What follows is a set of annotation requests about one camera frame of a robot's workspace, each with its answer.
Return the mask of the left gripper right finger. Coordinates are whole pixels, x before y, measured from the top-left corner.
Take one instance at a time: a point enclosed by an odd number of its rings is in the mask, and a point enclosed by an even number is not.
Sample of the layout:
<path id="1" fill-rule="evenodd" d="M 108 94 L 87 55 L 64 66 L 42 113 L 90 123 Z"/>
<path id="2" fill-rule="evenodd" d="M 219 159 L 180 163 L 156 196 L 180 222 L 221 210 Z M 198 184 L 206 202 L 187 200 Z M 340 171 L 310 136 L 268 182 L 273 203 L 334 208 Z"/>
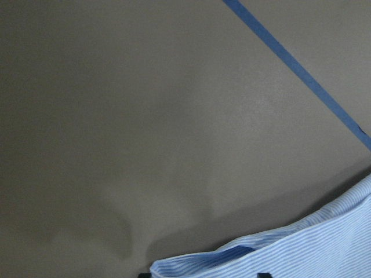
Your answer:
<path id="1" fill-rule="evenodd" d="M 258 273 L 257 278 L 271 278 L 270 273 Z"/>

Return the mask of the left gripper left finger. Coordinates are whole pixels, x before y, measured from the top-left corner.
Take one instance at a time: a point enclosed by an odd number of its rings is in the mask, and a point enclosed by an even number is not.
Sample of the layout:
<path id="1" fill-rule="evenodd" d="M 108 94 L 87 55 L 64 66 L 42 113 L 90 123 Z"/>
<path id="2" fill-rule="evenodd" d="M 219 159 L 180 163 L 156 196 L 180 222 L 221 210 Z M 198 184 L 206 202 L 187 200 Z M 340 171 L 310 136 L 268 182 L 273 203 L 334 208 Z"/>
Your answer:
<path id="1" fill-rule="evenodd" d="M 140 273 L 138 278 L 151 278 L 151 273 Z"/>

